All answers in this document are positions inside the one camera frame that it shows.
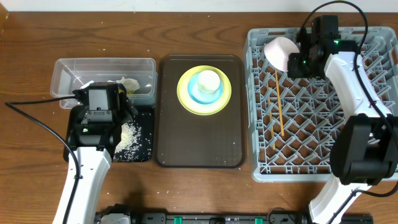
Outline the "white tissue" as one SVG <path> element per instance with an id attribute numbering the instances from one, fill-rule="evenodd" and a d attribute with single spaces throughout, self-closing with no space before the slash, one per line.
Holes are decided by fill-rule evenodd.
<path id="1" fill-rule="evenodd" d="M 117 80 L 116 82 L 119 84 L 122 84 L 127 92 L 130 92 L 130 91 L 134 92 L 134 91 L 140 89 L 139 82 L 133 78 L 122 77 L 122 79 Z"/>

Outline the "white bowl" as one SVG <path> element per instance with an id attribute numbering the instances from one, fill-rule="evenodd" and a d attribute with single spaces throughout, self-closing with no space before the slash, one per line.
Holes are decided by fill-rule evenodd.
<path id="1" fill-rule="evenodd" d="M 264 55 L 276 69 L 287 72 L 289 55 L 299 53 L 299 48 L 286 37 L 277 37 L 264 46 Z"/>

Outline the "yellow plate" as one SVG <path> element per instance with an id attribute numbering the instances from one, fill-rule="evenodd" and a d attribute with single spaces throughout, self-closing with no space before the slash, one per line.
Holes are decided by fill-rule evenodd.
<path id="1" fill-rule="evenodd" d="M 195 102 L 193 99 L 190 98 L 187 90 L 188 83 L 191 77 L 204 70 L 212 70 L 216 72 L 219 75 L 221 82 L 223 83 L 223 94 L 221 95 L 219 100 L 209 105 L 203 105 Z M 220 69 L 209 65 L 199 65 L 188 69 L 180 77 L 180 80 L 178 81 L 177 84 L 177 97 L 179 102 L 186 110 L 197 115 L 206 116 L 221 111 L 228 104 L 231 98 L 231 94 L 232 94 L 232 87 L 226 74 L 222 72 Z"/>

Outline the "light blue small plate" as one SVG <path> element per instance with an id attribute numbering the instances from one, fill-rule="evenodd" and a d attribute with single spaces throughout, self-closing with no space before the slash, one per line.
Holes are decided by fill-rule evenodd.
<path id="1" fill-rule="evenodd" d="M 203 105 L 209 105 L 219 100 L 223 94 L 223 83 L 220 82 L 219 87 L 215 91 L 205 92 L 198 85 L 198 76 L 198 73 L 192 76 L 188 83 L 187 90 L 190 98 Z"/>

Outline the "white paper cup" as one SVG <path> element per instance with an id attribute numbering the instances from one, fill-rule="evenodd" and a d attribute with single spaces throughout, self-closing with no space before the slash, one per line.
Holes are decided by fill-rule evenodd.
<path id="1" fill-rule="evenodd" d="M 221 80 L 219 75 L 212 70 L 204 70 L 198 74 L 198 88 L 205 93 L 213 93 L 220 86 Z"/>

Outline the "green snack wrapper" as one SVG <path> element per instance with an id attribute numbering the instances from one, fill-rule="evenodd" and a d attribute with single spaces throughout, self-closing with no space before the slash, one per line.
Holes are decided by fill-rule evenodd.
<path id="1" fill-rule="evenodd" d="M 126 92 L 126 94 L 127 95 L 133 95 L 133 94 L 135 94 L 135 91 L 134 90 L 129 90 L 129 91 Z"/>

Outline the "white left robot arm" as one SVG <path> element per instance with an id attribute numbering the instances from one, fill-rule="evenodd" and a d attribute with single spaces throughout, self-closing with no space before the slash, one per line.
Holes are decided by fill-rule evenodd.
<path id="1" fill-rule="evenodd" d="M 122 126 L 136 107 L 120 83 L 94 82 L 74 90 L 63 158 L 68 173 L 54 223 L 93 223 L 100 190 L 109 171 Z"/>

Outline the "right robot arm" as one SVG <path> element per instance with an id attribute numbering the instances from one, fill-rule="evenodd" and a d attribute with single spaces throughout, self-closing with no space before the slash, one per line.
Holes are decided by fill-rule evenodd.
<path id="1" fill-rule="evenodd" d="M 331 175 L 309 203 L 314 223 L 339 223 L 361 195 L 387 197 L 396 192 L 371 192 L 392 177 L 397 167 L 397 117 L 382 103 L 363 67 L 361 44 L 330 33 L 300 29 L 300 50 L 291 53 L 288 75 L 320 75 L 331 81 L 345 116 L 345 124 L 330 152 Z"/>

